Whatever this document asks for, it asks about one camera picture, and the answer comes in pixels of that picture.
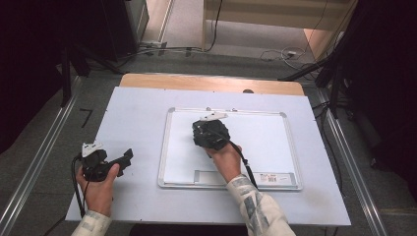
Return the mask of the white table cover board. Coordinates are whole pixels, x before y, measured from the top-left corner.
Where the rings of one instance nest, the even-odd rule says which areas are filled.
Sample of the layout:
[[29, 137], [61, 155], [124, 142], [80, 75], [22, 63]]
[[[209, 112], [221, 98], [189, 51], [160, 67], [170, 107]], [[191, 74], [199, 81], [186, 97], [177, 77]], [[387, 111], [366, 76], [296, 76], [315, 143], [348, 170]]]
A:
[[300, 95], [116, 88], [96, 138], [110, 158], [127, 149], [132, 164], [115, 183], [112, 217], [123, 222], [239, 224], [239, 207], [223, 189], [176, 189], [158, 185], [168, 110], [197, 108], [283, 112], [291, 130], [303, 188], [262, 191], [282, 206], [292, 224], [350, 222], [309, 100]]

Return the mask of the dark curtain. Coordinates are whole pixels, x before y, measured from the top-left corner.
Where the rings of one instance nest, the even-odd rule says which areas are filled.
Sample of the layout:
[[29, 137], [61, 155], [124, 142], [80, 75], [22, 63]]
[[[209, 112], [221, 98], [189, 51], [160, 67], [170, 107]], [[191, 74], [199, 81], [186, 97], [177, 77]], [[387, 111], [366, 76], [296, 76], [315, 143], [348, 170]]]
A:
[[417, 0], [358, 0], [342, 54], [376, 161], [417, 201]]
[[68, 99], [71, 62], [78, 74], [89, 67], [77, 31], [91, 0], [0, 0], [0, 154], [59, 89]]

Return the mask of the white label strip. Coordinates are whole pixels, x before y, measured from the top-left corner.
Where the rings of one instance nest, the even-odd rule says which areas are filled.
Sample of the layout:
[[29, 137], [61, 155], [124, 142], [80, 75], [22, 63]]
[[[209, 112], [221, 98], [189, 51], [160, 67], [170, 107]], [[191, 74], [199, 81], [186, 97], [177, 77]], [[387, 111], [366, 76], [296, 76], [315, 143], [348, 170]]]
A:
[[[255, 181], [259, 187], [290, 188], [296, 187], [297, 181], [293, 173], [254, 172]], [[194, 183], [198, 185], [224, 186], [224, 178], [214, 171], [195, 171]]]

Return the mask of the person's left hand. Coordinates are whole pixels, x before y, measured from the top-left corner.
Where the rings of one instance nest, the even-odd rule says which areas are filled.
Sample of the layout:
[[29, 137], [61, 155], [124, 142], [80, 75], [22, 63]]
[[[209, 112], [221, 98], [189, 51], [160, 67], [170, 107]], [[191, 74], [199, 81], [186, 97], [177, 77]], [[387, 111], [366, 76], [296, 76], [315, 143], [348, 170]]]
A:
[[113, 183], [118, 175], [119, 168], [119, 164], [113, 164], [106, 179], [101, 182], [88, 182], [84, 177], [83, 168], [79, 168], [76, 180], [82, 191], [86, 192], [85, 199], [89, 210], [107, 217], [111, 216]]

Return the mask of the metal floor rail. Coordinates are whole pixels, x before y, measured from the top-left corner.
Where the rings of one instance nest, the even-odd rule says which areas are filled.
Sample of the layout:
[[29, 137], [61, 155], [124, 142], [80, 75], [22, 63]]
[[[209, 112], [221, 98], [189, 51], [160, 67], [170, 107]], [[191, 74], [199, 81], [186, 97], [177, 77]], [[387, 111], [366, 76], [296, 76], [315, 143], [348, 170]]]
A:
[[378, 208], [356, 163], [355, 156], [345, 138], [339, 120], [335, 119], [330, 112], [328, 113], [328, 123], [372, 234], [374, 236], [388, 236]]
[[0, 217], [0, 236], [9, 236], [26, 200], [32, 190], [49, 154], [52, 151], [53, 146], [57, 138], [59, 137], [61, 130], [67, 121], [74, 104], [79, 96], [80, 89], [83, 85], [83, 77], [76, 76], [71, 82], [70, 89], [73, 95], [64, 107], [58, 110], [52, 125], [50, 126], [46, 136], [44, 137], [40, 147], [35, 153], [33, 160], [30, 163], [27, 171], [25, 172], [18, 187], [13, 192], [10, 200], [6, 204], [6, 208], [1, 213]]

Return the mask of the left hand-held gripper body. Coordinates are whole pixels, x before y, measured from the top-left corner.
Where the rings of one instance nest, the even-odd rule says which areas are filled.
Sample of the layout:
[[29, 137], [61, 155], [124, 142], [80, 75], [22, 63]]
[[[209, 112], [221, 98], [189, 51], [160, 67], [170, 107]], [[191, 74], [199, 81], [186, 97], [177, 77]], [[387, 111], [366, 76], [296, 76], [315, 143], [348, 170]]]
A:
[[80, 182], [102, 182], [113, 180], [111, 165], [106, 161], [107, 152], [102, 143], [82, 144], [82, 169]]

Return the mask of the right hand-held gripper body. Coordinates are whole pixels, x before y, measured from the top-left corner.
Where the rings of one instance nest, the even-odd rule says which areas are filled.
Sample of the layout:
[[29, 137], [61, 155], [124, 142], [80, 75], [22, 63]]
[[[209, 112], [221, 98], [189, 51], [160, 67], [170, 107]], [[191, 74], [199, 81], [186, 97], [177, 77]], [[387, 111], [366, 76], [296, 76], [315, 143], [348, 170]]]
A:
[[212, 112], [211, 114], [201, 117], [198, 121], [205, 121], [205, 138], [207, 141], [206, 148], [220, 150], [224, 148], [230, 141], [228, 129], [221, 122], [223, 118], [227, 118], [226, 113]]

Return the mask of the black cabinet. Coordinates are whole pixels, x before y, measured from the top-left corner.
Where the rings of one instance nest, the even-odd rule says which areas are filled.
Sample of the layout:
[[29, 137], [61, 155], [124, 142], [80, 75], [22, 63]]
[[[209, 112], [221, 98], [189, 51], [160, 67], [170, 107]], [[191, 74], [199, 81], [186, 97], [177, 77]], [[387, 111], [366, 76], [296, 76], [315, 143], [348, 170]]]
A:
[[117, 61], [138, 52], [149, 22], [146, 0], [101, 0], [110, 36], [109, 59]]

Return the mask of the metal-framed whiteboard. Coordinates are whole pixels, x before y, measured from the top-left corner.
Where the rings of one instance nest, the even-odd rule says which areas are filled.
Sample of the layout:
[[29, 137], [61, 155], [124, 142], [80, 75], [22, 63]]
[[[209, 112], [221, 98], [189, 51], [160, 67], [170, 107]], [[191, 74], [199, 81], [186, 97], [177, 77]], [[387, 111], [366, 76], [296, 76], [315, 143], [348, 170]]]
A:
[[192, 124], [212, 112], [228, 115], [221, 122], [230, 140], [243, 148], [252, 172], [293, 173], [297, 186], [259, 187], [262, 191], [300, 191], [303, 188], [298, 158], [287, 116], [283, 112], [171, 108], [168, 110], [158, 185], [176, 189], [223, 189], [224, 186], [194, 183], [195, 171], [214, 171], [216, 167], [203, 148], [195, 145]]

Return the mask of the person's right hand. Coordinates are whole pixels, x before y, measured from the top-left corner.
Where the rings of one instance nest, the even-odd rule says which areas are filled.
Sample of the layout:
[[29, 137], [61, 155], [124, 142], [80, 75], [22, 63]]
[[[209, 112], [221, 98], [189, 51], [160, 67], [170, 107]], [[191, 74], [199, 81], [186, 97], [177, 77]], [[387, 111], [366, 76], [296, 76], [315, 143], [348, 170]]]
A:
[[241, 174], [241, 156], [232, 144], [227, 144], [220, 150], [206, 148], [206, 153], [226, 183]]

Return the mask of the person's dark clothing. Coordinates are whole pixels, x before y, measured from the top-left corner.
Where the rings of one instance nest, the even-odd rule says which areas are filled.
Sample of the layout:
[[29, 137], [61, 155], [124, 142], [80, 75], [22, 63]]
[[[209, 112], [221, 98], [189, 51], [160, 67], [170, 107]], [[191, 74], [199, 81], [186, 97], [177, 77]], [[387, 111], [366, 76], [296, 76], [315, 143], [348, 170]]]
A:
[[248, 236], [245, 226], [135, 224], [129, 236]]

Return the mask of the black metal stand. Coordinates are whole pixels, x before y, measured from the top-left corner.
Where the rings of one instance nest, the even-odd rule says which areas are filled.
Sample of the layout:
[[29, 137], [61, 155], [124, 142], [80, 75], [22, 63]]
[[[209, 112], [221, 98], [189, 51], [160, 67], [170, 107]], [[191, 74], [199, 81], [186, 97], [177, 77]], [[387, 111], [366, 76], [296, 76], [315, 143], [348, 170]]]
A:
[[61, 106], [65, 107], [72, 97], [72, 86], [71, 86], [71, 73], [70, 73], [70, 56], [67, 46], [64, 46], [61, 51], [61, 69], [62, 69], [62, 91], [63, 97], [61, 101]]
[[341, 84], [341, 72], [342, 65], [340, 60], [342, 57], [342, 52], [348, 42], [350, 34], [346, 31], [343, 36], [339, 39], [337, 46], [333, 49], [332, 53], [327, 56], [325, 59], [320, 60], [319, 62], [313, 63], [308, 66], [306, 69], [302, 69], [300, 72], [297, 72], [293, 75], [280, 79], [281, 82], [294, 82], [297, 79], [313, 72], [318, 69], [321, 71], [315, 79], [315, 85], [318, 88], [324, 88], [328, 84], [331, 84], [330, 90], [330, 99], [328, 103], [328, 109], [331, 112], [334, 119], [338, 118], [336, 107], [337, 107], [337, 98], [339, 86]]

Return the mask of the wooden table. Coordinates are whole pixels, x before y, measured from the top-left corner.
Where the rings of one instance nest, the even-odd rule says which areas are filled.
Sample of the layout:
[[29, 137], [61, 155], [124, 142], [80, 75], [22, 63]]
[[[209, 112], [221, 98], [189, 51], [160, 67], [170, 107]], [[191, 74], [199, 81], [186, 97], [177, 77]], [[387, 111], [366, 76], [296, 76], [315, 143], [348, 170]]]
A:
[[302, 86], [297, 82], [263, 81], [221, 76], [126, 74], [121, 79], [120, 87], [305, 95]]

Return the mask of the light wooden furniture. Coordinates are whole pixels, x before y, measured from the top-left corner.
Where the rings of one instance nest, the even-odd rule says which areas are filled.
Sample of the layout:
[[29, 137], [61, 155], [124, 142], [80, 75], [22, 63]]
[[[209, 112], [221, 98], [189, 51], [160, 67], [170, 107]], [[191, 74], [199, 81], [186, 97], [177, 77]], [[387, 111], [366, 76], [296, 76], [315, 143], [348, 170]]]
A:
[[316, 59], [327, 51], [345, 31], [359, 0], [204, 0], [202, 48], [206, 48], [209, 12], [220, 10], [224, 22], [303, 29]]

